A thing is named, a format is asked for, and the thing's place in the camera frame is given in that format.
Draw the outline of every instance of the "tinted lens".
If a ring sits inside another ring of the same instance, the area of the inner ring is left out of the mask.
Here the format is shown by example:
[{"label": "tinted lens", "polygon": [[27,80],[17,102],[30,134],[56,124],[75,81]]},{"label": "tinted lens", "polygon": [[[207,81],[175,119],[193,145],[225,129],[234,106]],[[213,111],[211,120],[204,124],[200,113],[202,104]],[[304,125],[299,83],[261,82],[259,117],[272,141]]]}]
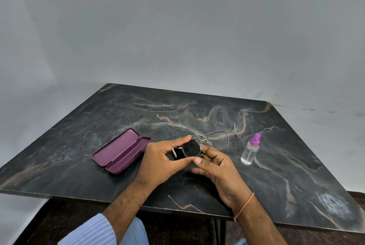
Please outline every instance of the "tinted lens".
[{"label": "tinted lens", "polygon": [[226,132],[213,132],[207,137],[207,143],[214,149],[221,150],[228,146],[228,135]]},{"label": "tinted lens", "polygon": [[188,143],[181,146],[182,151],[187,157],[196,157],[200,154],[200,140],[192,139]]}]

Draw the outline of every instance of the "clear plastic bottle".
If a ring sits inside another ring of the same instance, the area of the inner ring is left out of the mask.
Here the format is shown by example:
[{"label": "clear plastic bottle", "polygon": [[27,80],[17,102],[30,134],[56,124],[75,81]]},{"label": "clear plastic bottle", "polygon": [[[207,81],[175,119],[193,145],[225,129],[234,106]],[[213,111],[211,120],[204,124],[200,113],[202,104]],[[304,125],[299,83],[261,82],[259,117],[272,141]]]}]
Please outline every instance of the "clear plastic bottle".
[{"label": "clear plastic bottle", "polygon": [[256,153],[259,148],[260,144],[260,137],[261,135],[259,133],[255,134],[255,136],[247,143],[247,146],[244,150],[244,153],[241,156],[241,162],[244,165],[251,165],[253,160],[256,157]]}]

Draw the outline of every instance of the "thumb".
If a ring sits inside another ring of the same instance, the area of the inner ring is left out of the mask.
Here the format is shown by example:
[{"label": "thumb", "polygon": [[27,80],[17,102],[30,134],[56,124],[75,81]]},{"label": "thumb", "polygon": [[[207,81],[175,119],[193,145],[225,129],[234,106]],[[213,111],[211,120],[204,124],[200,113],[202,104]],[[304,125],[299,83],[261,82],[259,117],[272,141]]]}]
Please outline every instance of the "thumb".
[{"label": "thumb", "polygon": [[194,157],[186,157],[181,160],[170,160],[172,166],[172,173],[175,174],[180,170],[188,167],[190,164],[193,163]]},{"label": "thumb", "polygon": [[214,177],[220,178],[221,169],[218,165],[199,157],[194,158],[194,163],[196,166],[213,175]]}]

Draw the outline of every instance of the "forearm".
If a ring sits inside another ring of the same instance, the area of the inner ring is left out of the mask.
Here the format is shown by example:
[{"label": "forearm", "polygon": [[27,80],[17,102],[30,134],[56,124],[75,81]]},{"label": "forearm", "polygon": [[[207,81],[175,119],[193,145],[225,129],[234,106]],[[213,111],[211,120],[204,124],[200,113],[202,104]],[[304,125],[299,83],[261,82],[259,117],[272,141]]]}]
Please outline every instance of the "forearm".
[{"label": "forearm", "polygon": [[254,196],[237,218],[249,245],[287,245],[270,216]]},{"label": "forearm", "polygon": [[103,212],[112,225],[117,244],[152,191],[148,185],[133,181]]}]

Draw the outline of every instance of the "purple glasses case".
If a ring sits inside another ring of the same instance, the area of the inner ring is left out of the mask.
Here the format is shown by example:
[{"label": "purple glasses case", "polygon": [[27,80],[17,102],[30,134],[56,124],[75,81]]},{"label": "purple glasses case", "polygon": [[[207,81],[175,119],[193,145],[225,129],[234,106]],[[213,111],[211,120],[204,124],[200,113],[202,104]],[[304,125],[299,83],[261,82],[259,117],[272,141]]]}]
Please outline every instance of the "purple glasses case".
[{"label": "purple glasses case", "polygon": [[92,159],[100,166],[106,166],[107,171],[119,174],[146,150],[151,137],[140,137],[132,128],[126,129],[107,145],[96,151]]}]

